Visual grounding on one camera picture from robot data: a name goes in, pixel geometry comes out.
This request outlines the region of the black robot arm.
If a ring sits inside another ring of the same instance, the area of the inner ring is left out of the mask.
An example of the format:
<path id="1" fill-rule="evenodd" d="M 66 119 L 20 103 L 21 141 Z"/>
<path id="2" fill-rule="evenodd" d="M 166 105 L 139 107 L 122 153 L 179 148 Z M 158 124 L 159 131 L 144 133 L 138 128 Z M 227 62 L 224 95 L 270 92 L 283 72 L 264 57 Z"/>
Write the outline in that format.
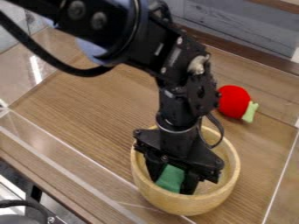
<path id="1" fill-rule="evenodd" d="M 95 67 L 62 62 L 0 10 L 0 26 L 48 64 L 79 77 L 95 77 L 127 64 L 146 71 L 159 88 L 154 129 L 136 129 L 135 151 L 144 155 L 151 180 L 191 195 L 198 184 L 216 182 L 224 162 L 202 136 L 222 94 L 211 74 L 211 55 L 174 24 L 164 0 L 5 0 L 44 17 L 74 36 Z"/>

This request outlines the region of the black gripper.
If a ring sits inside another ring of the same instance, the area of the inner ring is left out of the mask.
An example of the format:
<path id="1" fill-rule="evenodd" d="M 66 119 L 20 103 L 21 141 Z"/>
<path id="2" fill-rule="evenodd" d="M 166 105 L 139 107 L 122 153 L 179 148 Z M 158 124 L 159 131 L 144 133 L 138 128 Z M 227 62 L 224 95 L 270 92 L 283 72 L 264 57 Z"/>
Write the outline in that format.
<path id="1" fill-rule="evenodd" d="M 219 146 L 223 137 L 215 144 L 208 144 L 200 122 L 190 127 L 136 129 L 134 138 L 134 150 L 144 156 L 154 182 L 164 167 L 172 165 L 184 170 L 180 194 L 194 195 L 199 182 L 219 183 L 224 162 L 212 149 Z"/>

